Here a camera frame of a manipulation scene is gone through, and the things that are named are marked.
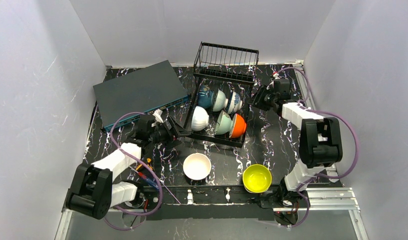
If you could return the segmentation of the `blue floral white bowl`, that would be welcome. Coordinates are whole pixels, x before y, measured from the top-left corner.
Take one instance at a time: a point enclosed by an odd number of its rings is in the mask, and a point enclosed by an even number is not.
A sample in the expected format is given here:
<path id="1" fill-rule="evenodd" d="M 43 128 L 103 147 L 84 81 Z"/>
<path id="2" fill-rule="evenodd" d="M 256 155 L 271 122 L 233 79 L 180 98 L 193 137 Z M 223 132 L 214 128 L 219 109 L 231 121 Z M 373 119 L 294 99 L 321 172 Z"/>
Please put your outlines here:
<path id="1" fill-rule="evenodd" d="M 236 113 L 237 111 L 239 111 L 241 109 L 242 103 L 243 103 L 243 101 L 242 101 L 242 99 L 240 97 L 240 94 L 233 91 L 231 93 L 231 96 L 230 96 L 229 100 L 228 100 L 228 104 L 227 104 L 227 107 L 226 107 L 226 112 L 229 115 Z"/>

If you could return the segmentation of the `white ribbed bowl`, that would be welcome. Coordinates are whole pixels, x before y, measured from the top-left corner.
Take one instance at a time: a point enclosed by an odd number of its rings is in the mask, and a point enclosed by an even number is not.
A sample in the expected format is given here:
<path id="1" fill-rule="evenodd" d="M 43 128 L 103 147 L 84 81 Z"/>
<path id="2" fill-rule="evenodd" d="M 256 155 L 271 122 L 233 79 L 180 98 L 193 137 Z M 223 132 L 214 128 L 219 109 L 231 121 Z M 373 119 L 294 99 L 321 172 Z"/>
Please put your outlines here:
<path id="1" fill-rule="evenodd" d="M 205 129 L 209 124 L 209 114 L 206 109 L 196 106 L 191 121 L 191 130 L 194 132 Z"/>

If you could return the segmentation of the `celadon green bowl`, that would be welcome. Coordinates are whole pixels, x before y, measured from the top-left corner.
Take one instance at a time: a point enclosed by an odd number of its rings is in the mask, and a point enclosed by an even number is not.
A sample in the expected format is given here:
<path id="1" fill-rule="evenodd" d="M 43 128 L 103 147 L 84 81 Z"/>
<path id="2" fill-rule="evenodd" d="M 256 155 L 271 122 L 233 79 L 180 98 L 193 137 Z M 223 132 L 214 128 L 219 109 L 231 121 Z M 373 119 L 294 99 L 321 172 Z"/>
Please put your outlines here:
<path id="1" fill-rule="evenodd" d="M 222 110 L 219 114 L 216 128 L 215 128 L 215 135 L 224 135 L 226 133 L 231 132 L 233 129 L 233 120 L 228 113 Z"/>

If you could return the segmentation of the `black wire dish rack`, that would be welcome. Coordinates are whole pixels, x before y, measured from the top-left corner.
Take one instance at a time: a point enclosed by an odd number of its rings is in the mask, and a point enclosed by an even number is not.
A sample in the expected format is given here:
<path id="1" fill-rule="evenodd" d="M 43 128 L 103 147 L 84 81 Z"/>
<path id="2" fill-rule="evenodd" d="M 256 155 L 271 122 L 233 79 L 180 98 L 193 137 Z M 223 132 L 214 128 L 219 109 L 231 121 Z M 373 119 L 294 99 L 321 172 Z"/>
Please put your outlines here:
<path id="1" fill-rule="evenodd" d="M 184 128 L 191 130 L 192 115 L 198 105 L 199 88 L 208 86 L 213 93 L 221 90 L 229 98 L 239 94 L 243 105 L 237 111 L 245 121 L 249 119 L 259 50 L 225 44 L 201 42 L 193 64 L 193 91 Z"/>

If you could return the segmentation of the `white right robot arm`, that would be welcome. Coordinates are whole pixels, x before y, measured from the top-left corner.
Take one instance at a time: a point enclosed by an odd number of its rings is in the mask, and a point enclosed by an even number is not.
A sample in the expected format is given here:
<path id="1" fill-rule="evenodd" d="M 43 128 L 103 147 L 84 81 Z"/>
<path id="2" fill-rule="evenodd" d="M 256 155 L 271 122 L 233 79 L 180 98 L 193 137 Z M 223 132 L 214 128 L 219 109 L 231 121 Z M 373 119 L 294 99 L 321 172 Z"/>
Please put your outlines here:
<path id="1" fill-rule="evenodd" d="M 281 181 L 283 193 L 303 191 L 311 179 L 341 161 L 342 142 L 339 121 L 324 117 L 291 99 L 291 82 L 275 79 L 271 86 L 261 85 L 250 104 L 263 111 L 274 110 L 300 131 L 299 160 Z"/>

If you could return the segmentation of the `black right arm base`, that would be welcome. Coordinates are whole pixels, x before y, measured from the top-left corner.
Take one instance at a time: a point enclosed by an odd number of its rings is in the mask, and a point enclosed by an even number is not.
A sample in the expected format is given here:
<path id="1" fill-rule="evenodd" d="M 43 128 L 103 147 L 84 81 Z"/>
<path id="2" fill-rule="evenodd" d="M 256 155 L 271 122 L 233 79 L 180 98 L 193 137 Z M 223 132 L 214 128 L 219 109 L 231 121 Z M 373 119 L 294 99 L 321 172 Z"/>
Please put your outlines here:
<path id="1" fill-rule="evenodd" d="M 289 228 L 302 223 L 310 207 L 306 190 L 286 191 L 281 187 L 259 193 L 252 201 L 262 209 L 273 210 L 277 224 Z"/>

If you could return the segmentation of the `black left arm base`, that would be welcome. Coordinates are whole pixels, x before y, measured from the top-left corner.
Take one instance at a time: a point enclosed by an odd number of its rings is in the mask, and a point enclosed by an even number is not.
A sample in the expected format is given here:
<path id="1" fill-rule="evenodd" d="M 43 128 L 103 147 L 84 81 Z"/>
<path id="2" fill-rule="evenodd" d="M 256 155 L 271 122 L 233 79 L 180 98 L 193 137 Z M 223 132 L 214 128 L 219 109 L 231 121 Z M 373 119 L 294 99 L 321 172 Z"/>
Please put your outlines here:
<path id="1" fill-rule="evenodd" d="M 151 198 L 138 190 L 136 197 L 132 201 L 123 202 L 121 205 L 112 206 L 112 208 L 120 210 L 123 215 L 134 216 L 129 227 L 121 228 L 122 231 L 129 231 L 140 226 L 147 216 L 155 212 L 161 204 L 161 195 Z"/>

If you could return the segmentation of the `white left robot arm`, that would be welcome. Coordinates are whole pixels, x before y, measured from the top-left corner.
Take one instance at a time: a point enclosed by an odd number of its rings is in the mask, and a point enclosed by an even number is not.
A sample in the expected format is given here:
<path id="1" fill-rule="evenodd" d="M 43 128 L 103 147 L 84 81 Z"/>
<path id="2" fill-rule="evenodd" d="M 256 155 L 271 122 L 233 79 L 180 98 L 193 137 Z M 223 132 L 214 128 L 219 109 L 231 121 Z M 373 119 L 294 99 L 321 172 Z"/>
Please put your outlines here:
<path id="1" fill-rule="evenodd" d="M 158 191 L 157 207 L 160 207 L 163 187 L 145 161 L 155 145 L 172 149 L 181 143 L 181 138 L 190 135 L 191 132 L 181 127 L 171 116 L 162 121 L 156 114 L 141 115 L 132 133 L 124 143 L 117 145 L 114 152 L 92 164 L 82 163 L 77 166 L 67 191 L 65 207 L 100 220 L 110 208 L 134 201 L 140 192 L 138 186 L 124 181 L 114 183 L 116 177 L 134 163 L 142 165 L 151 174 L 151 177 L 146 176 L 144 179 Z"/>

